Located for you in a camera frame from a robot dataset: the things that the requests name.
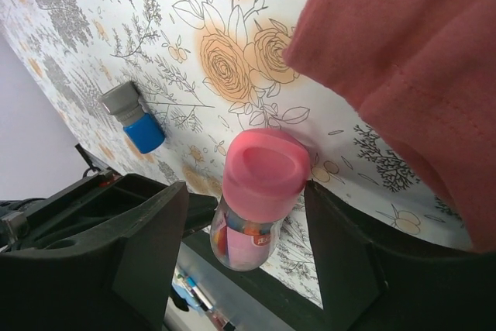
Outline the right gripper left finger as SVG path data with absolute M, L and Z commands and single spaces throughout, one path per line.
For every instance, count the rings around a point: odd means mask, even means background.
M 177 182 L 46 249 L 1 255 L 3 330 L 160 330 L 188 210 Z

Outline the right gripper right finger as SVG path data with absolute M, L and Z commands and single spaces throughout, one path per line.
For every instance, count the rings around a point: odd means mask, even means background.
M 493 330 L 495 255 L 442 247 L 304 190 L 329 330 Z

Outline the blue and grey cap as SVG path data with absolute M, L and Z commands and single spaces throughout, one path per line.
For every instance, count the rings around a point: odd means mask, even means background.
M 100 99 L 105 111 L 121 125 L 136 149 L 150 153 L 166 139 L 157 121 L 140 103 L 140 94 L 132 81 L 124 82 L 104 93 Z

